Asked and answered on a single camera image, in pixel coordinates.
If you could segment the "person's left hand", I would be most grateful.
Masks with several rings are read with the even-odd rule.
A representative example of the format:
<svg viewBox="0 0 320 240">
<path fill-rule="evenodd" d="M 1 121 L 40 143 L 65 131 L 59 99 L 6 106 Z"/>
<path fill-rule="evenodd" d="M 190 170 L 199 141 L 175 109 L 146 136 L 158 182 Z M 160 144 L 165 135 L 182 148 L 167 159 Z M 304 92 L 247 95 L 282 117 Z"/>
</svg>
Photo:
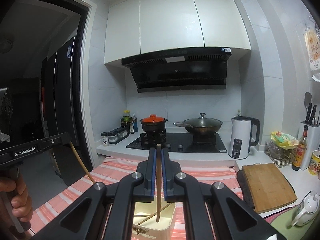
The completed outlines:
<svg viewBox="0 0 320 240">
<path fill-rule="evenodd" d="M 11 200 L 12 215 L 21 222 L 29 222 L 33 216 L 31 197 L 28 195 L 27 186 L 19 175 L 14 181 L 10 178 L 1 177 L 1 192 L 14 192 Z M 4 231 L 11 226 L 11 217 L 6 210 L 3 200 L 1 200 L 1 230 Z"/>
</svg>

